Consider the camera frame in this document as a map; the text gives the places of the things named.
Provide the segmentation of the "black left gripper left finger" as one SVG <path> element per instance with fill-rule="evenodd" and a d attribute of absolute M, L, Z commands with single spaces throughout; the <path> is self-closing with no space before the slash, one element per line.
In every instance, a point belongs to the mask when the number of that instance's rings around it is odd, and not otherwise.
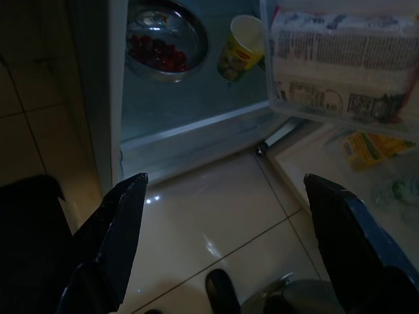
<path fill-rule="evenodd" d="M 124 301 L 148 176 L 119 182 L 76 231 L 62 260 L 55 313 L 113 313 Z"/>

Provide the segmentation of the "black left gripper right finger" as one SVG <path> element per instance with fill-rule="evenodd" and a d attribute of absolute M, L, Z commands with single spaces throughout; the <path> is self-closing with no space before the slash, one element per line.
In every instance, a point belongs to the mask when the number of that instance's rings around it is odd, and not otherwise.
<path fill-rule="evenodd" d="M 366 205 L 315 174 L 304 185 L 319 251 L 347 313 L 417 313 L 418 270 Z"/>

